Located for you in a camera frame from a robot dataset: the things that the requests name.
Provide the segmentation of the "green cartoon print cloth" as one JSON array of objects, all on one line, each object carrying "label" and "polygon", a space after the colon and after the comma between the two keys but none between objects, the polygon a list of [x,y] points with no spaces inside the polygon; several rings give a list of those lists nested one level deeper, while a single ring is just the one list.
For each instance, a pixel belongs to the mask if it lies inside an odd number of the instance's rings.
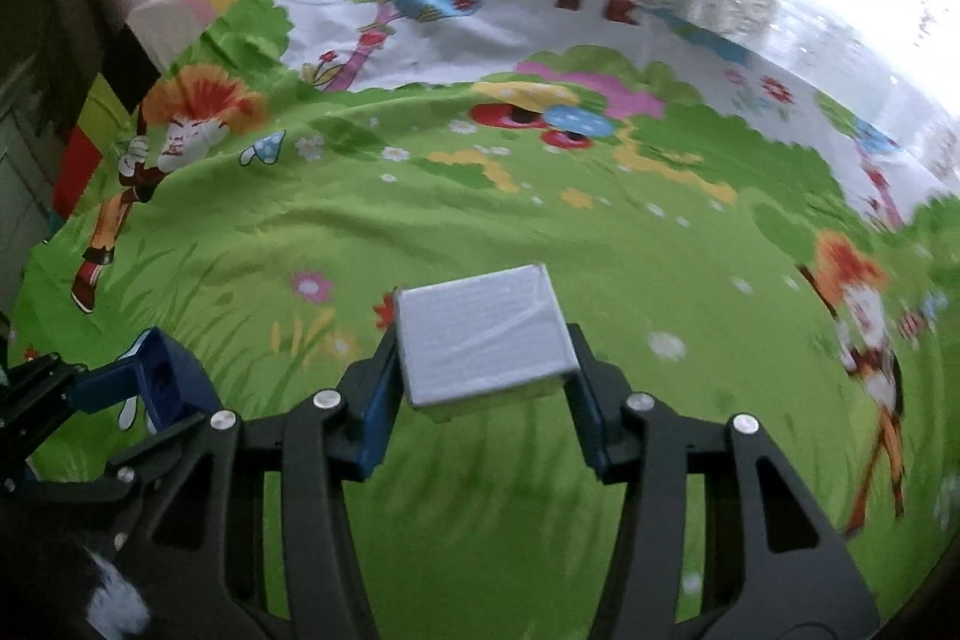
[{"label": "green cartoon print cloth", "polygon": [[161,0],[91,86],[10,356],[171,331],[279,413],[400,289],[540,263],[602,359],[770,427],[880,614],[958,530],[958,200],[628,0]]}]

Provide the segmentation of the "dark blue small box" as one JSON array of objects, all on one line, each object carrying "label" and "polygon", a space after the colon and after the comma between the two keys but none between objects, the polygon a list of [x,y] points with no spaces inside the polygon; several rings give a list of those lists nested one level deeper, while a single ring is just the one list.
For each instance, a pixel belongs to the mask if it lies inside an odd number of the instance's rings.
[{"label": "dark blue small box", "polygon": [[213,414],[221,408],[200,360],[156,326],[142,331],[110,364],[85,370],[67,401],[71,408],[88,414],[119,404],[117,425],[124,432],[132,429],[143,411],[151,434],[192,414]]}]

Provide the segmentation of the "small white cube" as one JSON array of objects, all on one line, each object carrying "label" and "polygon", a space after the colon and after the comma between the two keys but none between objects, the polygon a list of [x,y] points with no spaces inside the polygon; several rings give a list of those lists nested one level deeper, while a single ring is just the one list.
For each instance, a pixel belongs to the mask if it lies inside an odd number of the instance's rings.
[{"label": "small white cube", "polygon": [[394,326],[407,401],[436,420],[553,392],[579,372],[542,265],[402,289]]}]

